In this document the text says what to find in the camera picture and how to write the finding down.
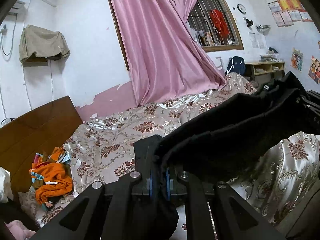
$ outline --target wooden headboard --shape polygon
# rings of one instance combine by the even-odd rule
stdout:
[[[11,189],[27,192],[35,154],[52,153],[82,124],[70,97],[40,106],[0,128],[0,166],[10,172]]]

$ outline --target air conditioner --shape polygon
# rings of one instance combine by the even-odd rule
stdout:
[[[25,2],[18,0],[16,3],[12,6],[12,8],[9,11],[9,14],[19,14],[21,11],[23,11]]]

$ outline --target blue strip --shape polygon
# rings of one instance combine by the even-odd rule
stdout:
[[[152,197],[152,174],[150,174],[150,192],[149,192],[150,197]]]
[[[169,178],[169,169],[166,172],[167,175],[167,200],[170,200],[170,178]]]
[[[42,176],[41,174],[37,174],[35,172],[30,172],[31,176],[35,176],[37,179],[44,179],[44,176]]]

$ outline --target floral bedspread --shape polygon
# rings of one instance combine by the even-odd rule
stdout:
[[[22,209],[42,227],[93,181],[117,181],[135,168],[133,143],[158,134],[166,136],[181,124],[218,106],[236,93],[251,94],[255,88],[242,76],[226,76],[227,86],[198,95],[150,103],[105,118],[81,124],[64,144],[71,154],[74,191],[44,212],[35,193],[19,193]],[[235,178],[229,183],[258,212],[277,224],[304,197],[319,170],[319,136],[299,133],[271,148],[257,164],[255,174]],[[172,237],[186,239],[184,207]]]

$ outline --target white pillow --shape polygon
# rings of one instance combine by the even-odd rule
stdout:
[[[13,200],[10,184],[10,172],[0,167],[0,202],[7,203],[8,198]]]

